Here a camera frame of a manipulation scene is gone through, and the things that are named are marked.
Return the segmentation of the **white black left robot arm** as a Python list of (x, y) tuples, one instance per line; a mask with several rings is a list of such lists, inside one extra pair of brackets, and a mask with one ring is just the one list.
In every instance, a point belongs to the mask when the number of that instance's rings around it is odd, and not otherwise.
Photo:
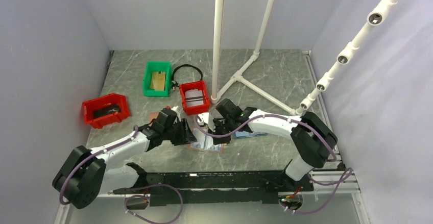
[(78, 209), (87, 207), (99, 194), (110, 191), (141, 193), (148, 182), (148, 173), (136, 163), (125, 160), (146, 153), (164, 141), (172, 145), (196, 142), (188, 122), (177, 111), (163, 108), (156, 118), (131, 133), (106, 145), (74, 148), (53, 179), (62, 205)]

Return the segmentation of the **blue card holder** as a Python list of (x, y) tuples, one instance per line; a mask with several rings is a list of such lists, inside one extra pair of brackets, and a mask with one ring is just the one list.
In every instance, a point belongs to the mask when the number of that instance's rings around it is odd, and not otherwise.
[(233, 134), (234, 139), (244, 139), (258, 136), (266, 136), (267, 133), (263, 132), (247, 132), (247, 131), (237, 131)]

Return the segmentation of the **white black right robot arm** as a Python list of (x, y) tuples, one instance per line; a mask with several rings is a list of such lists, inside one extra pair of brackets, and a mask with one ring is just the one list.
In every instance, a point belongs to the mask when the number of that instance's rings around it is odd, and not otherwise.
[(334, 132), (313, 112), (288, 116), (269, 113), (255, 107), (241, 109), (231, 100), (224, 99), (216, 110), (219, 118), (201, 115), (199, 119), (214, 135), (215, 143), (228, 143), (236, 132), (268, 133), (293, 141), (298, 152), (284, 169), (281, 183), (284, 189), (293, 191), (301, 179), (316, 168), (322, 168), (333, 152), (338, 138)]

